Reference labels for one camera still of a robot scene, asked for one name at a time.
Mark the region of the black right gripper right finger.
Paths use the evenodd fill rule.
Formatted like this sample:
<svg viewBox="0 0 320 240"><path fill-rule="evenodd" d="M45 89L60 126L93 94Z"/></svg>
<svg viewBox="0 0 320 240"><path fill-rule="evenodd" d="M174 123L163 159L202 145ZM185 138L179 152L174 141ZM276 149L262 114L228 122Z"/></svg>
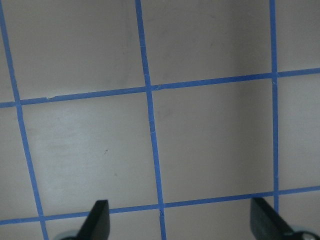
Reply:
<svg viewBox="0 0 320 240"><path fill-rule="evenodd" d="M294 240L295 232L261 197L250 200L250 230L256 240Z"/></svg>

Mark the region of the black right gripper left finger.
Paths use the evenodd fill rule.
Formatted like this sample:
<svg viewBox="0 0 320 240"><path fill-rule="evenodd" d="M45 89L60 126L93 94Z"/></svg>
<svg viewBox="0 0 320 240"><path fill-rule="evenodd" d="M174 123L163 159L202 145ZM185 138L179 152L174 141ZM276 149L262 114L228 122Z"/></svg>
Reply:
<svg viewBox="0 0 320 240"><path fill-rule="evenodd" d="M74 240L107 240L110 235L108 200L97 200Z"/></svg>

